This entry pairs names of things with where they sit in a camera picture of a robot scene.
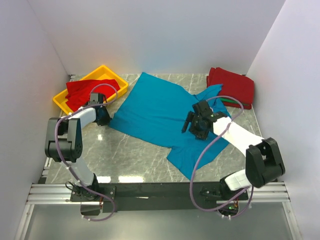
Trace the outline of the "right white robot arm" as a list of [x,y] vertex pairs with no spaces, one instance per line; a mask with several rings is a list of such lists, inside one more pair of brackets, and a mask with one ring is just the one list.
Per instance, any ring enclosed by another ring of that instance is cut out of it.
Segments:
[[219,181],[218,194],[230,200],[237,191],[246,187],[255,188],[274,181],[285,174],[283,158],[275,139],[264,139],[237,123],[225,113],[213,112],[206,100],[192,106],[182,128],[189,130],[197,139],[206,140],[209,133],[228,141],[245,157],[245,168],[234,172]]

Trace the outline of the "blue t shirt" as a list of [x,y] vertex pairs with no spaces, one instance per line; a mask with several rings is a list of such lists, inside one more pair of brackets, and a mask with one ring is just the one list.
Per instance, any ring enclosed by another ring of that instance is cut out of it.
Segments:
[[215,112],[227,114],[216,96],[222,85],[212,85],[198,94],[188,93],[182,86],[142,73],[134,88],[114,114],[109,127],[145,142],[170,148],[167,160],[190,179],[198,157],[216,138],[209,133],[199,140],[189,131],[183,133],[185,119],[192,106],[202,100]]

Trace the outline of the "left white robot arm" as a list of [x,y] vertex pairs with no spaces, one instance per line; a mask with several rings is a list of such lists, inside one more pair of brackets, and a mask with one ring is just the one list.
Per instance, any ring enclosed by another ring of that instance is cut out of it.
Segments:
[[111,201],[99,186],[97,176],[89,169],[82,157],[82,129],[90,123],[106,126],[111,117],[102,104],[80,107],[64,117],[48,120],[45,154],[63,165],[72,176],[72,191],[88,201],[96,199]]

